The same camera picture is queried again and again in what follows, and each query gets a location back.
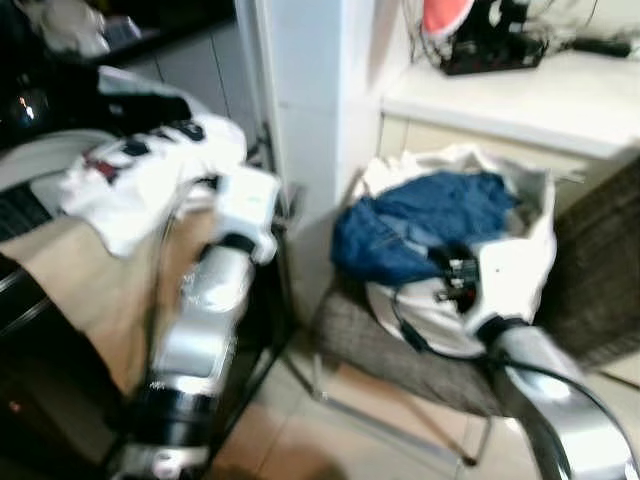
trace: white wall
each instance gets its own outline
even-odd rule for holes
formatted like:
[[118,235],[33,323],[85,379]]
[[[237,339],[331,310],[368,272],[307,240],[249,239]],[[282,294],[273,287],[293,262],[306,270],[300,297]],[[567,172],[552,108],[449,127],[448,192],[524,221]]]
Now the white wall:
[[380,96],[408,66],[397,0],[261,0],[272,132],[281,175],[307,188],[290,232],[298,312],[313,313],[333,274],[333,222],[379,138]]
[[[549,0],[534,0],[529,13],[535,15]],[[613,35],[625,28],[640,27],[640,0],[599,0],[593,19],[582,28],[596,0],[555,0],[542,15],[553,25],[577,27],[585,34]]]

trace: red object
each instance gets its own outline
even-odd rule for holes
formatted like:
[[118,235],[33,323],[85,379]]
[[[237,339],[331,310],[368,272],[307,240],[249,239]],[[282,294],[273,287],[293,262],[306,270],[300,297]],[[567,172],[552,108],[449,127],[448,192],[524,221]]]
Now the red object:
[[447,36],[465,21],[473,0],[424,0],[422,26],[432,36]]

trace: clothing pile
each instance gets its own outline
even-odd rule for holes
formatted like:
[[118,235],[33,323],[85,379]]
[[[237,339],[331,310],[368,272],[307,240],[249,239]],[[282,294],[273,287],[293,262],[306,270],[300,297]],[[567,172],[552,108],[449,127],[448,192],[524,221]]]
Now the clothing pile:
[[[404,339],[398,312],[440,351],[475,356],[478,316],[531,323],[555,259],[550,173],[492,157],[473,145],[373,159],[337,220],[331,260],[366,283],[389,333]],[[443,297],[443,253],[477,259],[471,309]]]

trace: black device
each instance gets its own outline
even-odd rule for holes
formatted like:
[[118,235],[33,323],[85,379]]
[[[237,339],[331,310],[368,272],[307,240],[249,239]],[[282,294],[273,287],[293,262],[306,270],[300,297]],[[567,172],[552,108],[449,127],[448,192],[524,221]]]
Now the black device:
[[0,64],[0,149],[58,130],[129,135],[191,118],[182,98],[100,92],[98,67],[51,52],[11,0],[0,0]]
[[617,58],[627,58],[633,50],[628,41],[595,37],[577,37],[571,42],[571,48],[579,52],[597,53]]
[[492,24],[494,2],[474,2],[469,16],[453,35],[451,54],[441,58],[444,73],[462,75],[538,66],[546,46],[523,31],[529,1],[502,0],[500,20]]

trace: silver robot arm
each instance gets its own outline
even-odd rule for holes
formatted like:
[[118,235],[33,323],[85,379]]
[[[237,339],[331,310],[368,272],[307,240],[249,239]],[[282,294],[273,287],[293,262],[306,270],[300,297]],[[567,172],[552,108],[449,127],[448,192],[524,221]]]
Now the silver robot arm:
[[490,357],[503,360],[493,364],[495,394],[521,422],[544,480],[638,479],[632,447],[620,425],[606,407],[576,388],[584,385],[579,367],[543,330],[528,325],[506,329],[493,342]]
[[220,177],[213,243],[185,275],[178,319],[154,349],[112,479],[198,479],[209,463],[213,417],[254,276],[275,253],[270,233],[280,185],[239,167]]
[[484,344],[495,394],[521,422],[542,478],[637,480],[624,431],[584,386],[578,365],[542,329],[518,316],[535,288],[523,283],[519,269],[526,245],[515,240],[495,250],[489,245],[450,259],[448,282],[473,289],[475,301],[463,314],[465,331]]

